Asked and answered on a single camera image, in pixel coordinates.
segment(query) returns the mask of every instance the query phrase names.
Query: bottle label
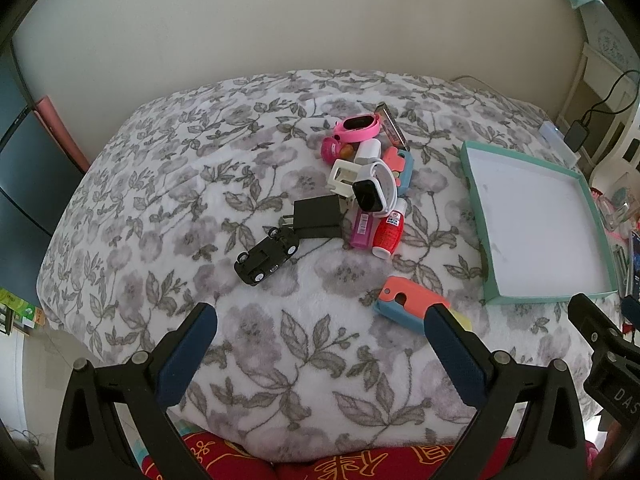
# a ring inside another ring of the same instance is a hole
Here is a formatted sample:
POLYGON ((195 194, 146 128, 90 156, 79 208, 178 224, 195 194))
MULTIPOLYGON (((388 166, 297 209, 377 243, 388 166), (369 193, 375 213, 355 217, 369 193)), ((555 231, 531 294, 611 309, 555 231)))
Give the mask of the bottle label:
POLYGON ((363 213, 360 215, 360 222, 358 223, 358 234, 363 235, 367 232, 367 223, 369 222, 369 215, 363 213))
POLYGON ((400 219, 402 215, 398 211, 392 211, 391 214, 386 217, 386 223, 398 227, 400 225, 400 219))

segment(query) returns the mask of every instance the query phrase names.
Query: pink smartwatch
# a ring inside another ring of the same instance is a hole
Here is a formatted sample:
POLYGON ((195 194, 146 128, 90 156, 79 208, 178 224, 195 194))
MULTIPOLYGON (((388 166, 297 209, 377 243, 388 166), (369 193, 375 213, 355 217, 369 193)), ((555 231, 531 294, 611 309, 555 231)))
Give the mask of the pink smartwatch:
POLYGON ((362 142, 380 133, 380 118, 376 114, 358 115, 338 122, 334 139, 340 142, 362 142))

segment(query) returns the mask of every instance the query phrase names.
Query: black power adapter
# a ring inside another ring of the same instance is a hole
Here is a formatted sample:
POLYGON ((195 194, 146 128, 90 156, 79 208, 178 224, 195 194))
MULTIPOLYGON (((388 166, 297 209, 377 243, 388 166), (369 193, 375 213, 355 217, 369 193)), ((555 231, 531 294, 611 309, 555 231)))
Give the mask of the black power adapter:
POLYGON ((569 131, 564 136, 564 143, 572 152, 577 152, 584 144, 585 139, 589 136, 589 129, 580 121, 574 121, 569 131))

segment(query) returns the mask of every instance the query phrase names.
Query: red bottle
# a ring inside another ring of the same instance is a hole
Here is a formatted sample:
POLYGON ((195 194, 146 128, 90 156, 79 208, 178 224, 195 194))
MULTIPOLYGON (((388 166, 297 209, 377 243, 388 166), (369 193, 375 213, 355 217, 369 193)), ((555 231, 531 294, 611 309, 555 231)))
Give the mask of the red bottle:
POLYGON ((396 201, 394 210, 389 216, 383 218, 378 224, 376 234, 373 237, 373 247, 371 252, 377 257, 386 259, 394 253, 400 238, 402 238, 402 230, 404 229, 404 214, 406 213, 406 202, 399 198, 396 201))

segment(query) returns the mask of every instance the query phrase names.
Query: floral blanket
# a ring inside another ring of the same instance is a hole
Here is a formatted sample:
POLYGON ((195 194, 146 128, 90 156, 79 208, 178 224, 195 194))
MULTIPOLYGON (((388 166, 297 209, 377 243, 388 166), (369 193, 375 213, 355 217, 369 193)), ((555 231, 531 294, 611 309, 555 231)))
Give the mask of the floral blanket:
MULTIPOLYGON (((257 75, 156 99, 122 125, 71 199, 40 271, 40 300, 54 326, 106 364, 152 350, 195 303, 213 304, 218 333, 174 410, 273 462, 451 443, 471 419, 427 340, 373 313, 391 274, 443 294, 492 350, 545 366, 565 359, 587 418, 597 408, 582 390, 590 348, 566 305, 482 301, 458 157, 473 139, 558 162, 537 133, 545 118, 461 84, 348 70, 257 75), (340 239, 302 240, 263 283, 240 282, 236 256, 294 200, 327 193, 319 145, 328 130, 380 101, 415 157, 393 259, 340 239)), ((618 320, 613 298, 600 304, 618 320)))

